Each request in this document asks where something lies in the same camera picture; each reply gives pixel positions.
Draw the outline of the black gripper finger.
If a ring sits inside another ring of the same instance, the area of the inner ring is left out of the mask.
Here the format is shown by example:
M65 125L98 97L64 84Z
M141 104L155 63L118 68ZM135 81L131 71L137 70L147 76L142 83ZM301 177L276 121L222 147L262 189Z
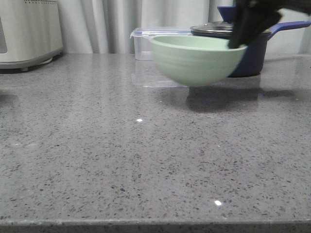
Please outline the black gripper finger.
M277 24L282 0L237 0L233 30L228 43L230 49L250 44L258 35Z

